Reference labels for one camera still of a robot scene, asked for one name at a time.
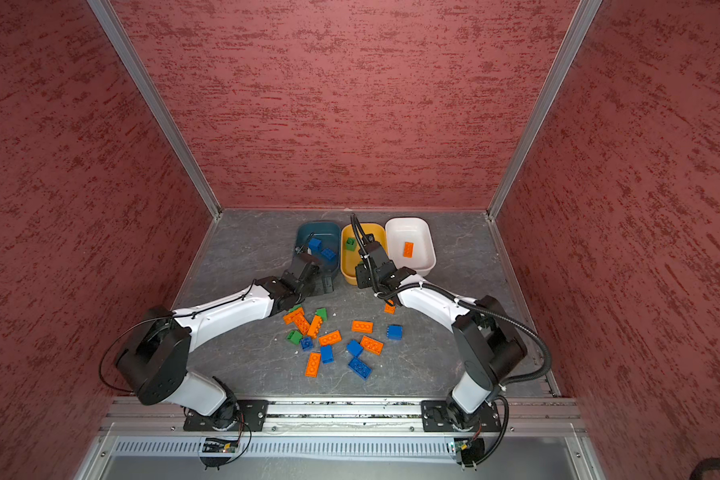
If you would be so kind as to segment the blue lego top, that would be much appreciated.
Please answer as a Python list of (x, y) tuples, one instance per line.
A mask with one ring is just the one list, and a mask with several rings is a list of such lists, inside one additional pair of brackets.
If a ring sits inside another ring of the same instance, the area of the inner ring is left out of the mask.
[(337, 258), (337, 253), (330, 249), (330, 248), (323, 248), (320, 251), (320, 254), (323, 256), (324, 259), (326, 259), (328, 262), (333, 262)]
[(312, 238), (308, 241), (308, 248), (312, 252), (320, 252), (323, 249), (322, 241), (318, 238)]

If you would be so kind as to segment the teal plastic bin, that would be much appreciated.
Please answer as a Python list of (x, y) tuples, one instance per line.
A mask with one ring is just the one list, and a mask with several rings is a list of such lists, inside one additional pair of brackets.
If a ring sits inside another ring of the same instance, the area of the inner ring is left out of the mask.
[(304, 223), (297, 230), (295, 250), (316, 257), (323, 271), (335, 279), (339, 273), (340, 234), (339, 225), (333, 221)]

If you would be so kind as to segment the white plastic bin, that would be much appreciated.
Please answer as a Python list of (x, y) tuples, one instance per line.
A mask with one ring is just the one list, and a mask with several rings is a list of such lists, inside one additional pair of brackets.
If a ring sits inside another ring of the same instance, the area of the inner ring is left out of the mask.
[(429, 224), (417, 217), (397, 217), (385, 224), (389, 258), (398, 268), (408, 267), (426, 277), (436, 265)]

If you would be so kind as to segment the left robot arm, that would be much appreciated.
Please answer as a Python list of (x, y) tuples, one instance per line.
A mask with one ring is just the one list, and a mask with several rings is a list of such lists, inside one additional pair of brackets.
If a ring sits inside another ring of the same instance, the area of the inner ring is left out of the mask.
[(114, 366), (145, 406), (179, 405), (226, 431), (240, 419), (238, 400), (215, 377), (189, 369), (195, 350), (238, 327), (295, 307), (322, 285), (322, 261), (300, 253), (279, 276), (254, 279), (226, 297), (194, 307), (158, 308), (126, 335)]

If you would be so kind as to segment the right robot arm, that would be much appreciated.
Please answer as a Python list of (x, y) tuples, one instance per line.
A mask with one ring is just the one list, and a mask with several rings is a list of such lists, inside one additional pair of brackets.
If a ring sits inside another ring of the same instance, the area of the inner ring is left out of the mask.
[(536, 340), (535, 332), (507, 316), (491, 296), (459, 296), (408, 267), (396, 267), (376, 241), (360, 248), (360, 258), (359, 288), (372, 289), (388, 306), (416, 310), (453, 334), (464, 374), (446, 399), (447, 415), (454, 427), (471, 427), (482, 405), (510, 382), (509, 374), (528, 355), (523, 338)]

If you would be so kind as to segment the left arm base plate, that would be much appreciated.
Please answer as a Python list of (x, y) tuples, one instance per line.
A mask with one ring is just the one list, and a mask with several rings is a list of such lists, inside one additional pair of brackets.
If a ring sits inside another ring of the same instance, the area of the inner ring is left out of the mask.
[(247, 428), (253, 432), (260, 432), (267, 417), (268, 407), (267, 400), (238, 400), (235, 407), (223, 405), (220, 413), (212, 416), (202, 416), (194, 410), (188, 410), (183, 430), (229, 435), (233, 432), (245, 431)]

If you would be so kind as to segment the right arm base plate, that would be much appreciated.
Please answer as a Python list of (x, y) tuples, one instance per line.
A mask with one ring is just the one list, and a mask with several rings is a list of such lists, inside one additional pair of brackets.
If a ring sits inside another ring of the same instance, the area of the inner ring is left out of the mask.
[(451, 400), (424, 400), (420, 403), (425, 432), (498, 433), (501, 418), (494, 405), (482, 403), (472, 413), (465, 413)]

